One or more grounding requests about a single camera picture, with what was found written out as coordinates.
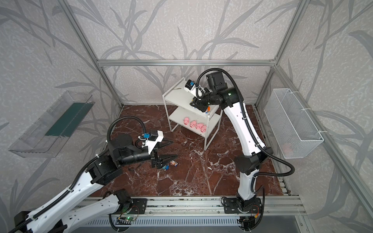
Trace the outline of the pink pig toy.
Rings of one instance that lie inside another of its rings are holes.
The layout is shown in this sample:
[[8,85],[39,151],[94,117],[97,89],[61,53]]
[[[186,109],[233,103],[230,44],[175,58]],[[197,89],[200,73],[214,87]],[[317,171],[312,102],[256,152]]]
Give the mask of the pink pig toy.
[[197,121],[196,120],[193,120],[190,122],[190,128],[194,128],[195,126],[197,125]]
[[184,125],[188,125],[189,122],[190,122],[189,118],[185,117],[184,120],[183,120]]
[[200,130],[203,126],[204,126],[203,123],[198,123],[198,124],[196,125],[196,129],[197,129],[197,130]]
[[205,133],[207,131],[207,126],[206,125],[203,125],[202,128],[201,128],[201,132],[202,133]]

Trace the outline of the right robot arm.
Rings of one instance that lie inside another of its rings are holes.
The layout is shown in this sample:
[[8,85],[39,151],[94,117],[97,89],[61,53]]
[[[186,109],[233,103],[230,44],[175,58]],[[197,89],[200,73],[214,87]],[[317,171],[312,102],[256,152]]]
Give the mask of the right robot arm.
[[[243,95],[233,77],[220,68],[211,68],[202,74],[207,78],[207,88],[202,88],[199,80],[195,82],[188,80],[185,84],[185,90],[194,96],[190,106],[205,112],[209,106],[217,105],[231,121],[243,152],[234,160],[236,168],[240,171],[240,185],[233,209],[248,213],[254,205],[259,206],[264,203],[264,199],[257,197],[258,191],[255,190],[257,177],[286,177],[292,175],[295,168],[289,162],[274,156],[272,148],[266,147],[262,142],[248,116]],[[268,158],[286,165],[289,171],[285,173],[261,172],[260,166]]]

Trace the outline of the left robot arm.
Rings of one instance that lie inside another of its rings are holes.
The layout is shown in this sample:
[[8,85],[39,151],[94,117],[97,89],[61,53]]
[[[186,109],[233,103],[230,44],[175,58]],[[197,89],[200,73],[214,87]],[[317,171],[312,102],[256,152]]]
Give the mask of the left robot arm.
[[17,214],[11,232],[67,233],[101,215],[131,212],[134,203],[124,189],[78,210],[75,207],[121,176],[127,165],[150,161],[153,168],[161,169],[177,158],[176,154],[158,154],[160,148],[173,143],[161,131],[145,134],[139,141],[141,146],[128,134],[108,138],[107,149],[85,164],[70,186],[41,207]]

